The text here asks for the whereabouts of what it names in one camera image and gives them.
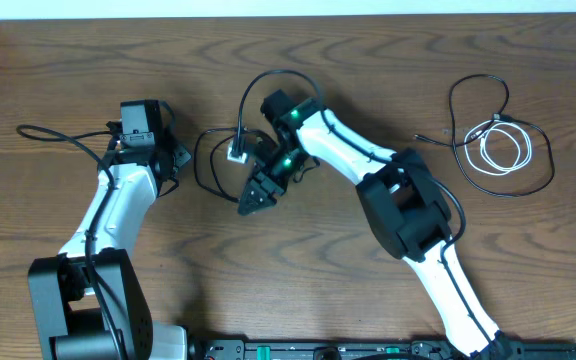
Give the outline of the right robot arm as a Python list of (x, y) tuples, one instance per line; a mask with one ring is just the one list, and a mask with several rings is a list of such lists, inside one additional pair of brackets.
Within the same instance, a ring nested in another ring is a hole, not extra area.
[(278, 142), (259, 142), (238, 212), (273, 207), (307, 159), (322, 160), (355, 187), (369, 227), (392, 257), (406, 262), (435, 305), (449, 343), (472, 359), (508, 359), (508, 338), (486, 313), (457, 257), (451, 212), (461, 208), (412, 149), (380, 147), (341, 123), (314, 98), (295, 102), (281, 90), (261, 113)]

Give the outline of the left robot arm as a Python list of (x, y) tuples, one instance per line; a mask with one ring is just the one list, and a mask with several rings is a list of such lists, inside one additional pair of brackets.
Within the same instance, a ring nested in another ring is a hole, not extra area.
[(107, 124), (102, 155), (81, 136), (20, 125), (19, 135), (67, 142), (97, 165), (95, 195), (80, 225), (52, 257), (27, 275), (41, 355), (45, 359), (186, 359), (186, 330), (155, 321), (131, 262), (140, 229), (162, 186), (179, 185), (191, 155), (174, 135), (176, 120), (161, 100), (126, 101)]

